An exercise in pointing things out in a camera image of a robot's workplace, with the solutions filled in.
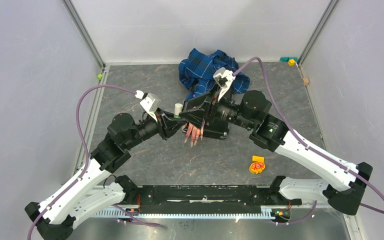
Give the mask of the white cap nail polish bottle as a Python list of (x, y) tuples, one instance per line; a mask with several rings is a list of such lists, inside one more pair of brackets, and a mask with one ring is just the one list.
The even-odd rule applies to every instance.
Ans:
[(174, 105), (174, 112), (173, 112), (174, 117), (179, 118), (182, 110), (183, 110), (183, 104), (182, 103), (176, 103)]

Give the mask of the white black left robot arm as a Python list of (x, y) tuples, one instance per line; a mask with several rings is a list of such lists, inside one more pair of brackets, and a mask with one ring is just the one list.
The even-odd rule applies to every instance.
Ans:
[(130, 157), (129, 150), (160, 135), (166, 140), (186, 119), (157, 109), (156, 118), (147, 116), (136, 123), (129, 113), (117, 114), (107, 127), (105, 138), (86, 157), (84, 165), (59, 190), (42, 202), (30, 202), (25, 212), (32, 221), (27, 238), (36, 229), (44, 240), (66, 240), (86, 219), (120, 202), (133, 203), (137, 190), (128, 177), (117, 180), (90, 195), (101, 181), (114, 174)]

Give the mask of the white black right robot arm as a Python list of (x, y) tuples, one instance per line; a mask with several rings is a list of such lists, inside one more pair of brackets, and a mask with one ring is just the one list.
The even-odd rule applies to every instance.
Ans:
[(247, 129), (250, 140), (258, 147), (285, 156), (318, 175), (317, 179), (276, 177), (268, 191), (273, 203), (297, 199), (320, 201), (343, 214), (356, 215), (372, 166), (347, 162), (311, 143), (271, 115), (271, 106), (258, 90), (247, 91), (240, 104), (209, 92), (186, 102), (179, 117), (196, 127), (225, 122)]

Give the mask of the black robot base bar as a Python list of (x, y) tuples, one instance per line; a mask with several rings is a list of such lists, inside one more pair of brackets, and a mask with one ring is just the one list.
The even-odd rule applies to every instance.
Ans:
[(115, 183), (125, 192), (121, 201), (138, 205), (142, 214), (257, 214), (262, 206), (300, 206), (302, 200), (279, 193), (279, 180), (272, 185), (142, 185), (127, 175)]

